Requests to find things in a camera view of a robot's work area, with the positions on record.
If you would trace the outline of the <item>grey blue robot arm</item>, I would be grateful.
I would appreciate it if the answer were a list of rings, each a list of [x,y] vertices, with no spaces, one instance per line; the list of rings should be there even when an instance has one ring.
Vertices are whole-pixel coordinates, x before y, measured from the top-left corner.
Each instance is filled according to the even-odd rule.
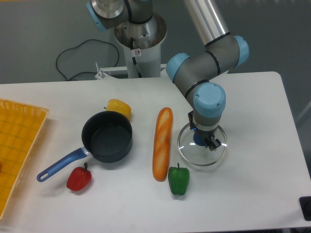
[[[225,108],[225,92],[211,80],[244,63],[247,42],[233,36],[216,2],[187,0],[185,5],[205,46],[196,57],[179,53],[166,65],[166,72],[193,111],[189,113],[194,142],[210,150],[221,142],[215,137]],[[91,0],[86,7],[100,31],[114,30],[122,45],[129,78],[158,77],[160,46],[167,34],[164,19],[153,11],[150,0]]]

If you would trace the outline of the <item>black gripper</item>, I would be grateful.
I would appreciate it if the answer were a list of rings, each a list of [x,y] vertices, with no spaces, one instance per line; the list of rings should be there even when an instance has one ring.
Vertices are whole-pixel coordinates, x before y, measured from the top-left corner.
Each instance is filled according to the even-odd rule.
[[[210,151],[216,150],[222,145],[218,138],[215,138],[215,131],[218,128],[219,122],[214,125],[201,125],[193,116],[193,112],[188,113],[190,130],[193,130],[193,139],[195,143],[204,143]]]

